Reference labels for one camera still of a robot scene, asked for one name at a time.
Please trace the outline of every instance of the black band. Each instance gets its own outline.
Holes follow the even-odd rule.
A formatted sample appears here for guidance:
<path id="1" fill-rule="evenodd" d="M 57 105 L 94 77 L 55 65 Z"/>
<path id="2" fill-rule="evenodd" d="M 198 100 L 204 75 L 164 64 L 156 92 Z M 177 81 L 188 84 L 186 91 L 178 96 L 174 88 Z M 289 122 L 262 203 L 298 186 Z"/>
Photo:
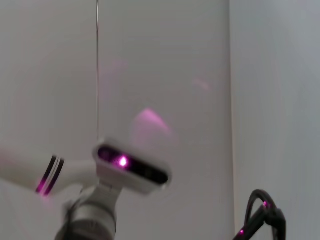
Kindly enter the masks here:
<path id="1" fill-rule="evenodd" d="M 50 175 L 50 173 L 52 171 L 52 168 L 55 165 L 56 160 L 57 160 L 57 157 L 53 155 L 52 158 L 51 158 L 51 161 L 49 163 L 49 166 L 48 166 L 48 168 L 46 169 L 46 171 L 45 171 L 45 173 L 43 175 L 43 178 L 42 178 L 41 182 L 39 183 L 38 187 L 35 190 L 35 192 L 37 194 L 40 193 L 42 191 L 42 189 L 44 188 L 45 183 L 48 180 L 48 177 L 49 177 L 49 175 Z"/>
<path id="2" fill-rule="evenodd" d="M 49 186 L 47 187 L 47 189 L 45 190 L 44 192 L 44 195 L 47 196 L 51 190 L 54 188 L 55 184 L 56 184 L 56 181 L 58 180 L 58 177 L 60 175 L 60 172 L 64 166 L 64 163 L 65 163 L 65 160 L 63 160 L 62 158 L 60 159 L 60 162 L 59 162 L 59 165 L 58 165 L 58 168 L 57 170 L 55 171 L 54 173 L 54 176 L 49 184 Z"/>

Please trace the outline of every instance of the white wall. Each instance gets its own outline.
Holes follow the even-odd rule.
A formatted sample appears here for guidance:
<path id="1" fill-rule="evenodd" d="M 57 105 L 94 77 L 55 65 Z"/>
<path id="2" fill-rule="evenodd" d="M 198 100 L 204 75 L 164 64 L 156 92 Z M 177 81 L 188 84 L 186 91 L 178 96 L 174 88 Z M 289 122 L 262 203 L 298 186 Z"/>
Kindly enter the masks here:
<path id="1" fill-rule="evenodd" d="M 66 160 L 90 158 L 97 135 L 95 24 L 89 0 L 0 1 L 2 140 Z M 1 182 L 1 239 L 54 239 L 70 194 L 43 201 Z"/>
<path id="2" fill-rule="evenodd" d="M 318 239 L 320 1 L 231 0 L 230 16 L 236 228 L 258 188 L 287 239 Z"/>
<path id="3" fill-rule="evenodd" d="M 117 239 L 232 239 L 226 0 L 100 5 L 100 136 L 169 163 L 172 186 L 124 192 Z M 95 1 L 0 2 L 0 135 L 67 159 L 96 140 Z M 53 239 L 57 199 L 0 185 L 0 236 Z"/>
<path id="4" fill-rule="evenodd" d="M 117 240 L 232 239 L 228 1 L 102 0 L 100 17 L 101 135 L 173 171 L 168 191 L 123 193 Z"/>

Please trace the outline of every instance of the pink light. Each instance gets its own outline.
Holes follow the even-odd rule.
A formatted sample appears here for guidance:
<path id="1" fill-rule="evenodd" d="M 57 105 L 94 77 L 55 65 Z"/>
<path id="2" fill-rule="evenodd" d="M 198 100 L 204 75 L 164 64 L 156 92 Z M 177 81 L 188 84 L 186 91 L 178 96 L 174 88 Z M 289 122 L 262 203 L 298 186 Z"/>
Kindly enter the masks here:
<path id="1" fill-rule="evenodd" d="M 46 181 L 40 181 L 40 183 L 38 184 L 38 187 L 36 188 L 36 193 L 41 193 L 41 191 L 42 191 L 42 189 L 44 189 L 44 187 L 45 187 L 45 183 L 46 183 Z"/>
<path id="2" fill-rule="evenodd" d="M 153 109 L 145 108 L 132 121 L 130 141 L 144 151 L 163 144 L 173 144 L 173 132 L 165 120 Z"/>
<path id="3" fill-rule="evenodd" d="M 197 87 L 200 87 L 202 90 L 205 90 L 206 92 L 210 90 L 209 84 L 198 78 L 194 80 L 193 84 L 196 85 Z"/>
<path id="4" fill-rule="evenodd" d="M 123 157 L 120 159 L 119 164 L 120 164 L 121 167 L 127 166 L 127 164 L 128 164 L 127 158 L 126 158 L 125 156 L 123 156 Z"/>

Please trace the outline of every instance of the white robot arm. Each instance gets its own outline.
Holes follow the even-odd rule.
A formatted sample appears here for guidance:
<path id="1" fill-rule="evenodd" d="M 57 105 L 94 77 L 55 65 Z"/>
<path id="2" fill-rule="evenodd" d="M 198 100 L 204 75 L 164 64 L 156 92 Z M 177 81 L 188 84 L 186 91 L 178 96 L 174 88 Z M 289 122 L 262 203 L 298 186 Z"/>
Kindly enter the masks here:
<path id="1" fill-rule="evenodd" d="M 116 234 L 116 203 L 123 188 L 140 194 L 164 189 L 172 175 L 163 163 L 152 161 L 136 149 L 113 140 L 100 142 L 94 161 L 65 161 L 51 154 L 0 144 L 0 179 L 44 196 L 59 193 L 73 184 L 83 192 L 71 203 L 56 240 L 113 240 Z"/>
<path id="2" fill-rule="evenodd" d="M 43 196 L 73 184 L 86 189 L 98 182 L 94 161 L 66 161 L 54 154 L 8 144 L 0 144 L 0 179 Z"/>

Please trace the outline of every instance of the purple led light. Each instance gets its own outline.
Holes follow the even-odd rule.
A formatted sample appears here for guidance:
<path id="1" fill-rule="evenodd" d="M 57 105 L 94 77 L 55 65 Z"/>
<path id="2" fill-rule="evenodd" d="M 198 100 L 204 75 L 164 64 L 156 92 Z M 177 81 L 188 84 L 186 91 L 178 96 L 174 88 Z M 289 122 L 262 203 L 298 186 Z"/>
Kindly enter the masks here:
<path id="1" fill-rule="evenodd" d="M 42 180 L 42 181 L 39 183 L 38 187 L 36 188 L 36 193 L 39 194 L 39 193 L 42 191 L 42 189 L 44 189 L 45 184 L 46 184 L 46 181 L 43 181 L 43 180 Z"/>
<path id="2" fill-rule="evenodd" d="M 125 156 L 122 156 L 119 160 L 119 165 L 121 167 L 126 167 L 128 165 L 128 159 Z"/>

